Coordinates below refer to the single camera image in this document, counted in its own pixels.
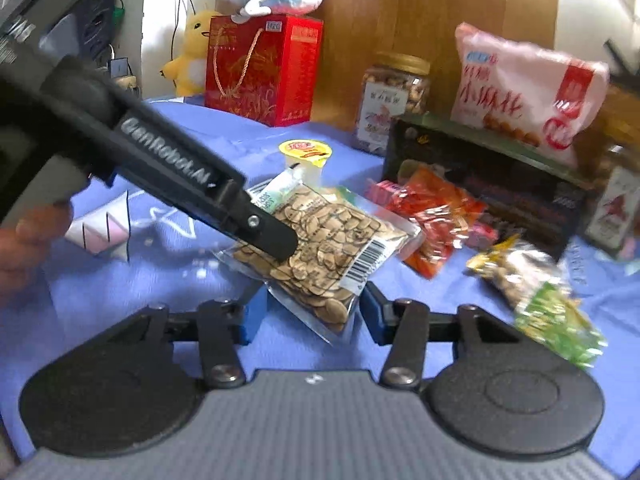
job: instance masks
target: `plastic jar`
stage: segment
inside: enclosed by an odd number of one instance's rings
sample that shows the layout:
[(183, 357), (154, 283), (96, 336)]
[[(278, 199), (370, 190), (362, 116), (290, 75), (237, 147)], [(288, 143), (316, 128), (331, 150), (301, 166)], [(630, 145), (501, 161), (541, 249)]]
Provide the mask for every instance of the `plastic jar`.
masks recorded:
[(379, 52), (362, 79), (354, 147), (385, 155), (392, 117), (423, 114), (429, 95), (430, 64), (419, 57)]
[(590, 197), (584, 236), (615, 258), (633, 254), (634, 218), (640, 205), (640, 132), (619, 120), (607, 121), (609, 138)]

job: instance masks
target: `wood panel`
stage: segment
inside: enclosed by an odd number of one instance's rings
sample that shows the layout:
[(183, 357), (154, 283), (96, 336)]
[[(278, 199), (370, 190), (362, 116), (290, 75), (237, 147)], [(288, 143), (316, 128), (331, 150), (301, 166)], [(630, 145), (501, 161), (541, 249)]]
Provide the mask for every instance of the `wood panel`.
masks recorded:
[(324, 40), (312, 118), (352, 129), (362, 74), (378, 50), (430, 61), (428, 107), (448, 115), (460, 78), (459, 23), (553, 48), (557, 9), (558, 0), (324, 0), (313, 14), (324, 21)]

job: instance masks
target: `yellow cup lid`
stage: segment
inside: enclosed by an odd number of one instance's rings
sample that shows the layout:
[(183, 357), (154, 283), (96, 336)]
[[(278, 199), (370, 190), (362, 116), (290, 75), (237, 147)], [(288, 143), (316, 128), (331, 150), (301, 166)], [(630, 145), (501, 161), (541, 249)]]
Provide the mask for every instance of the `yellow cup lid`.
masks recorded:
[(328, 144), (309, 139), (287, 140), (279, 148), (285, 155), (301, 162), (310, 162), (318, 168), (322, 168), (333, 153)]

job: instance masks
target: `rope handle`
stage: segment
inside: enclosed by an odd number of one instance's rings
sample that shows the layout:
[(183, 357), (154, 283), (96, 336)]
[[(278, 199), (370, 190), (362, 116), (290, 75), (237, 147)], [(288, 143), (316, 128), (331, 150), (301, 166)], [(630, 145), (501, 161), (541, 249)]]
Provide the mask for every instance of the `rope handle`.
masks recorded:
[(242, 81), (244, 81), (244, 76), (246, 75), (246, 69), (249, 67), (249, 61), (251, 60), (251, 56), (254, 53), (255, 45), (256, 43), (258, 43), (258, 38), (260, 38), (260, 35), (263, 33), (264, 29), (259, 28), (258, 31), (255, 33), (254, 42), (251, 44), (251, 47), (249, 48), (249, 52), (246, 55), (246, 59), (244, 60), (244, 66), (242, 67), (242, 74), (240, 75), (238, 84), (236, 84), (236, 86), (234, 86), (231, 90), (229, 90), (229, 92), (225, 92), (222, 89), (222, 85), (220, 84), (220, 78), (218, 77), (218, 46), (220, 45), (220, 37), (222, 37), (223, 30), (224, 30), (224, 27), (220, 27), (218, 29), (218, 33), (216, 34), (216, 44), (213, 47), (213, 74), (216, 77), (216, 84), (218, 85), (218, 90), (220, 90), (220, 95), (222, 97), (227, 97), (228, 95), (233, 94), (236, 90), (238, 90), (240, 88), (240, 85), (242, 84)]

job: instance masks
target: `black box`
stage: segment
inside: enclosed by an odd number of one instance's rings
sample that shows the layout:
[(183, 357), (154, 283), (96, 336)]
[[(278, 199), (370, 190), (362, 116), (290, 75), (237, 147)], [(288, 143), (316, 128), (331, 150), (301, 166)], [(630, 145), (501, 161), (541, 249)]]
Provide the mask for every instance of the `black box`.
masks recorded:
[(383, 179), (402, 184), (420, 163), (483, 200), (480, 221), (502, 238), (520, 232), (556, 260), (580, 224), (587, 183), (516, 140), (433, 114), (407, 114), (392, 125)]

